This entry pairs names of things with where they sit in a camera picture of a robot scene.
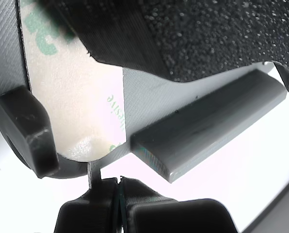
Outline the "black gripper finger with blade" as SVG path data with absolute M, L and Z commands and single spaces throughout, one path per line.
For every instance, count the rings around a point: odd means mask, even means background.
M 89 189 L 59 210 L 56 233 L 115 233 L 118 225 L 117 178 L 101 178 L 97 162 L 87 168 Z

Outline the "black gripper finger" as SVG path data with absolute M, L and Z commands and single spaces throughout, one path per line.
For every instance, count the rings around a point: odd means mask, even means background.
M 237 232 L 229 211 L 217 200 L 177 201 L 127 177 L 121 177 L 119 200 L 126 233 Z

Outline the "wide black textured gripper finger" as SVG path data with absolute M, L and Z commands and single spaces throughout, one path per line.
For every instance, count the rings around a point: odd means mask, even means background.
M 289 75 L 289 0 L 39 0 L 96 61 L 190 82 L 273 61 Z

